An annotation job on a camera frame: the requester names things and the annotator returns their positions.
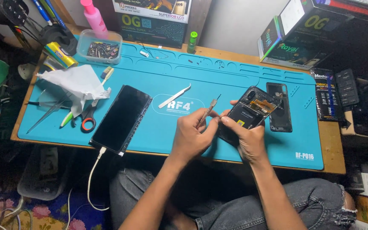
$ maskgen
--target charging cable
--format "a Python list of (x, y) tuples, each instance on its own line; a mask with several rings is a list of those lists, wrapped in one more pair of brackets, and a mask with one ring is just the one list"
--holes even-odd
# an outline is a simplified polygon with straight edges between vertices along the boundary
[(99, 156), (97, 156), (96, 162), (95, 162), (95, 164), (93, 165), (92, 170), (90, 171), (89, 180), (88, 180), (88, 201), (89, 201), (89, 204), (90, 204), (94, 209), (96, 209), (96, 210), (98, 210), (98, 211), (106, 211), (106, 210), (108, 210), (109, 208), (107, 207), (107, 208), (104, 208), (104, 209), (100, 209), (100, 208), (95, 207), (95, 206), (92, 204), (92, 202), (90, 201), (90, 194), (89, 194), (89, 192), (90, 192), (90, 180), (92, 179), (93, 171), (95, 170), (96, 165), (97, 165), (97, 163), (98, 163), (98, 162), (99, 162), (99, 160), (100, 160), (100, 157), (102, 157), (102, 155), (103, 155), (105, 152), (106, 152), (106, 148), (105, 148), (105, 147), (102, 147), (102, 148), (100, 149), (100, 151), (99, 151)]

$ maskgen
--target phone camera lens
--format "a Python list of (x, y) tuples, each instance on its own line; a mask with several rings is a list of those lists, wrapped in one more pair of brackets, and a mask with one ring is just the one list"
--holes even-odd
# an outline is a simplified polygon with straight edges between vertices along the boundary
[(251, 91), (251, 92), (248, 93), (247, 98), (252, 99), (254, 96), (255, 96), (255, 91)]

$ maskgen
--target black smartphone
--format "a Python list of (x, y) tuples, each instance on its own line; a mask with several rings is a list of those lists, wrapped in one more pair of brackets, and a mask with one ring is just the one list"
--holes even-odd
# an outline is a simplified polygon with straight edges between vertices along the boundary
[(151, 101), (148, 94), (123, 85), (89, 143), (125, 151)]
[[(257, 127), (280, 102), (256, 86), (251, 86), (235, 104), (227, 117), (232, 118), (240, 126), (251, 129)], [(218, 125), (218, 136), (232, 145), (238, 145), (238, 136), (223, 124)]]
[(292, 132), (288, 88), (285, 84), (267, 82), (266, 92), (280, 101), (280, 106), (269, 115), (269, 127), (273, 132)]

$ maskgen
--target person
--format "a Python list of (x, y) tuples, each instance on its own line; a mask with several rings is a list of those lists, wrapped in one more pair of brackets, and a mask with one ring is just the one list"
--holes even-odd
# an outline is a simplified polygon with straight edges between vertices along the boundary
[[(284, 186), (280, 183), (266, 153), (264, 124), (248, 130), (226, 116), (229, 110), (221, 115), (212, 111), (210, 116), (213, 118), (208, 127), (203, 123), (196, 129), (205, 111), (206, 108), (200, 108), (178, 118), (171, 153), (156, 177), (150, 171), (125, 167), (110, 180), (114, 229), (341, 230), (354, 223), (354, 201), (342, 186), (319, 178)], [(174, 196), (174, 186), (179, 184), (180, 174), (184, 174), (186, 166), (211, 145), (219, 122), (239, 136), (238, 151), (253, 172), (259, 198), (249, 195), (226, 203), (187, 206), (182, 210), (176, 206), (176, 201), (186, 204), (191, 199), (184, 195)], [(195, 177), (193, 175), (190, 179), (190, 184)], [(197, 183), (194, 190), (202, 187), (203, 183)], [(180, 191), (186, 191), (185, 187), (180, 186)]]

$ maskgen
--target blue silicone mat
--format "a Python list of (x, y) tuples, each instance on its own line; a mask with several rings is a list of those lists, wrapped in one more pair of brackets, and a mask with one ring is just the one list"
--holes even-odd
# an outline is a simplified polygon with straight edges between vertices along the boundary
[[(112, 66), (115, 72), (105, 84), (106, 89), (107, 87), (112, 89), (110, 99), (99, 100), (95, 111), (95, 119), (99, 123), (123, 84), (133, 86), (154, 98), (128, 150), (168, 154), (173, 143), (178, 117), (187, 115), (200, 107), (208, 107), (211, 100), (220, 94), (222, 95), (214, 110), (221, 113), (232, 108), (229, 101), (239, 99), (248, 87), (257, 86), (266, 91), (266, 83), (275, 82), (287, 86), (293, 132), (273, 132), (269, 129), (269, 119), (266, 120), (265, 144), (272, 165), (323, 169), (314, 101), (315, 81), (311, 76), (300, 72), (156, 48), (150, 49), (154, 56), (165, 57), (167, 55), (168, 57), (164, 59), (146, 58), (139, 53), (142, 50), (140, 45), (123, 44), (121, 61), (118, 65)], [(90, 63), (78, 55), (74, 57), (80, 65), (90, 64), (97, 76), (100, 76), (106, 68), (101, 63)], [(175, 100), (175, 105), (180, 106), (158, 108), (161, 102), (190, 83), (191, 89)], [(30, 101), (37, 101), (41, 91), (49, 84), (39, 79)], [(26, 134), (45, 111), (38, 106), (28, 105), (18, 137), (37, 141), (89, 145), (94, 132), (81, 132), (80, 117), (76, 119), (75, 128), (70, 123), (64, 128), (59, 128), (63, 118), (69, 112), (65, 109), (52, 113), (33, 131)], [(238, 151), (219, 138), (204, 155), (220, 160), (241, 161)]]

